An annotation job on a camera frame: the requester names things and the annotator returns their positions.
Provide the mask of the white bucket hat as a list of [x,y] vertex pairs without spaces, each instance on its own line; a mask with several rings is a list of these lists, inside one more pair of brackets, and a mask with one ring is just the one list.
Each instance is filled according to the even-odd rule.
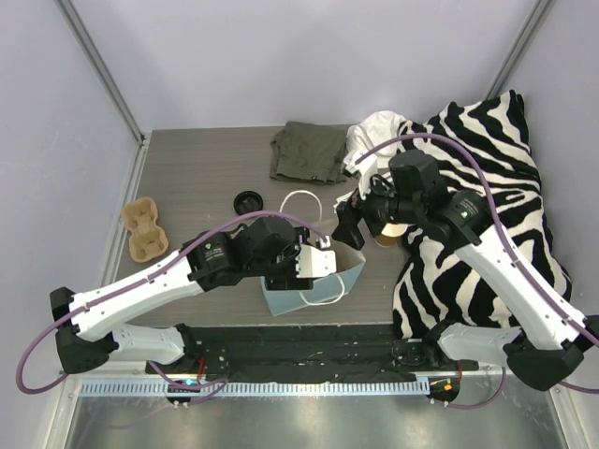
[[407,119],[397,112],[380,110],[362,122],[351,125],[346,132],[347,154],[343,158],[343,169],[350,172],[353,162],[363,153],[395,138],[406,121]]

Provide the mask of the light blue paper bag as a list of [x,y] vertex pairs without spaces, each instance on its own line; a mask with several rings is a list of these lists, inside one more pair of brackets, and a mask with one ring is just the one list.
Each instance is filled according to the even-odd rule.
[[334,239],[327,248],[317,250],[313,247],[317,242],[317,236],[309,237],[301,246],[299,260],[292,267],[294,279],[260,279],[271,315],[328,306],[351,293],[365,266],[365,256]]

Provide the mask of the white paper straws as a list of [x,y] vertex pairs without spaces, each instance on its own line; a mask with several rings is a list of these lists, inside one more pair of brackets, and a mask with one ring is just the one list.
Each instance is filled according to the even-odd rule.
[[360,194],[359,194],[359,189],[355,188],[353,191],[348,192],[342,196],[338,196],[335,198],[335,202],[333,205],[333,211],[336,211],[338,209],[338,207],[346,202],[346,201],[350,201],[354,196],[358,196],[358,198],[360,198]]

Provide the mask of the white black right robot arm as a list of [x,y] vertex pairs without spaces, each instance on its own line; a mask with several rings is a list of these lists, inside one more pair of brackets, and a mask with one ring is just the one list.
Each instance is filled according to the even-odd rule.
[[515,315],[509,328],[467,326],[444,320],[424,337],[422,355],[433,369],[472,360],[510,369],[524,384],[547,391],[583,362],[598,340],[598,319],[565,301],[526,260],[492,216],[490,196],[448,191],[435,159],[420,151],[399,153],[388,164],[391,188],[376,173],[371,186],[339,200],[333,239],[361,249],[358,228],[371,234],[386,225],[415,225],[468,264]]

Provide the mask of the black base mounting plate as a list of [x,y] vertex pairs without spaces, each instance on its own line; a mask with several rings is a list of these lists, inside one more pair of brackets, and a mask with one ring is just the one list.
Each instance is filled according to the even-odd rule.
[[169,376],[200,372],[232,383],[382,383],[426,372],[477,371],[419,340],[401,340],[390,325],[193,327],[198,352],[190,361],[163,366]]

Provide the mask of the olive green folded cloth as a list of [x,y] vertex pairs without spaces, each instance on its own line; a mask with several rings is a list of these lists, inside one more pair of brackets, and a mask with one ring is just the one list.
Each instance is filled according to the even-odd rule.
[[270,178],[316,185],[344,182],[348,125],[289,121],[270,141]]

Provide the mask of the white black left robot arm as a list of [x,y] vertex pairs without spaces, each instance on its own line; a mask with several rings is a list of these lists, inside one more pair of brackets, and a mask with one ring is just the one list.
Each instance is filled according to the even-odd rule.
[[150,360],[180,373],[198,364],[199,350],[188,327],[156,329],[130,320],[171,301],[264,278],[277,289],[313,284],[296,269],[310,230],[267,216],[230,231],[204,231],[164,260],[94,291],[60,287],[50,294],[59,327],[57,354],[66,374],[96,369],[109,360]]

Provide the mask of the zebra striped blanket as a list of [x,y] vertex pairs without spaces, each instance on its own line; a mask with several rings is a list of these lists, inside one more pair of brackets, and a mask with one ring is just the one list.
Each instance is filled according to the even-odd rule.
[[[511,239],[559,295],[571,298],[571,277],[553,254],[521,94],[509,91],[469,106],[451,102],[424,123],[400,120],[397,132],[446,136],[468,150],[489,183]],[[394,287],[392,305],[397,338],[420,339],[445,319],[469,326],[517,325],[513,313],[480,276],[421,229],[409,227],[402,247],[408,258]]]

